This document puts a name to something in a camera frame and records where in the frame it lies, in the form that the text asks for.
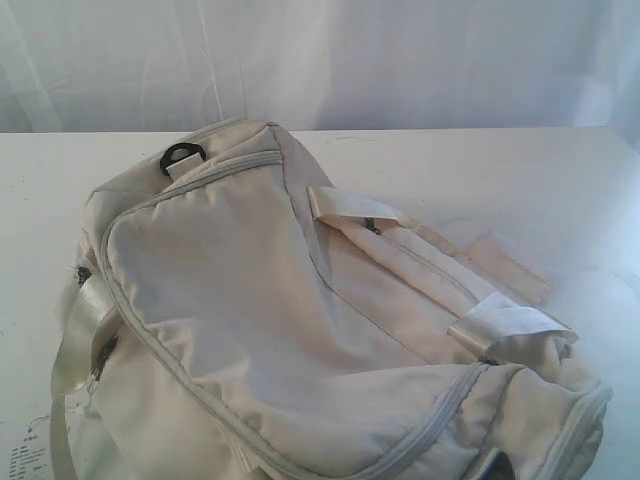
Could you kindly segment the white draped cloth background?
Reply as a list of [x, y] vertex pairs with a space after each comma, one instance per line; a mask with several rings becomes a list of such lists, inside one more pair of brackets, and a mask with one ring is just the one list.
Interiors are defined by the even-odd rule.
[[5, 1], [5, 132], [606, 125], [639, 137], [635, 1]]

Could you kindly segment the cream fabric duffel bag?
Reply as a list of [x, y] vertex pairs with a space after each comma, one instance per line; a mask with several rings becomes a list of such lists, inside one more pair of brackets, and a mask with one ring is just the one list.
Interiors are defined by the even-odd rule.
[[51, 374], [53, 474], [87, 389], [137, 479], [578, 479], [610, 389], [545, 282], [335, 188], [225, 121], [96, 188]]

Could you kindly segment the white paper label sheet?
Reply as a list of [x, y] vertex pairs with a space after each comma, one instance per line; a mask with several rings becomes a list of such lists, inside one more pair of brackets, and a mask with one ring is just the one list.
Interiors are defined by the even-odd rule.
[[18, 436], [11, 450], [9, 478], [24, 480], [54, 478], [48, 417], [34, 419]]

